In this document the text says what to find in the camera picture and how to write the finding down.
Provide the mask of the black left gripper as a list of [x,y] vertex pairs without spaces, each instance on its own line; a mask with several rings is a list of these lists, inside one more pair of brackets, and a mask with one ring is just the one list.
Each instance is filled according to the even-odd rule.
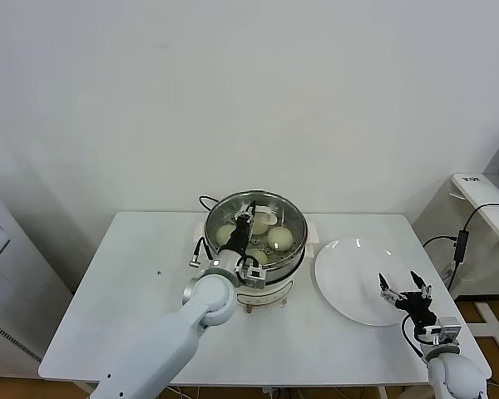
[[226,242],[226,248],[235,252],[244,252],[250,241],[252,224],[256,213],[256,201],[242,204],[235,213],[234,221],[237,223]]

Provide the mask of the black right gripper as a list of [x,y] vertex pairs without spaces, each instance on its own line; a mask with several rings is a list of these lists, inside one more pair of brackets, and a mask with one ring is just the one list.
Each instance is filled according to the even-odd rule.
[[386,278],[379,273],[380,296],[395,308],[405,311],[416,328],[424,329],[437,321],[437,316],[430,310],[432,303],[432,286],[414,271],[410,272],[413,282],[418,288],[416,292],[398,293],[390,288]]

